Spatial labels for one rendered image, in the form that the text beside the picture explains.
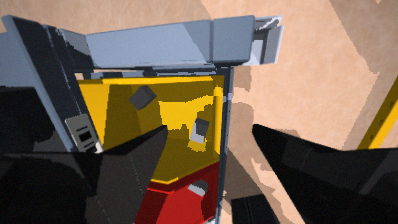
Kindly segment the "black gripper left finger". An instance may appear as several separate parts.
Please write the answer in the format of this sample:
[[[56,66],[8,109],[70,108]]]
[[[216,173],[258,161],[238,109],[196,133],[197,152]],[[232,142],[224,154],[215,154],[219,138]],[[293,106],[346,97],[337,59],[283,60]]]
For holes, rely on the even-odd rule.
[[[133,224],[168,137],[167,125],[100,153],[5,154],[27,176],[24,186],[78,187],[103,224]]]

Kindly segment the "red open bin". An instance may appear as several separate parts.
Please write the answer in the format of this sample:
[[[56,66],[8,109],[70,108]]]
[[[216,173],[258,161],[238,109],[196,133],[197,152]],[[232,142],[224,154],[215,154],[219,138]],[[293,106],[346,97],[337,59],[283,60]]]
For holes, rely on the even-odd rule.
[[[169,184],[151,181],[135,224],[203,224],[216,215],[218,177],[219,161]],[[208,183],[203,196],[188,189],[200,179]]]

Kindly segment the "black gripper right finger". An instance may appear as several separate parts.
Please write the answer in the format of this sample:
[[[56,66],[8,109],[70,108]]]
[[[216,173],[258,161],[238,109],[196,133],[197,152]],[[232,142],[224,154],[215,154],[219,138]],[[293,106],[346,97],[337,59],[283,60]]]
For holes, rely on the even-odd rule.
[[[343,151],[260,124],[252,134],[305,224],[343,224],[383,174],[398,171],[398,147]]]

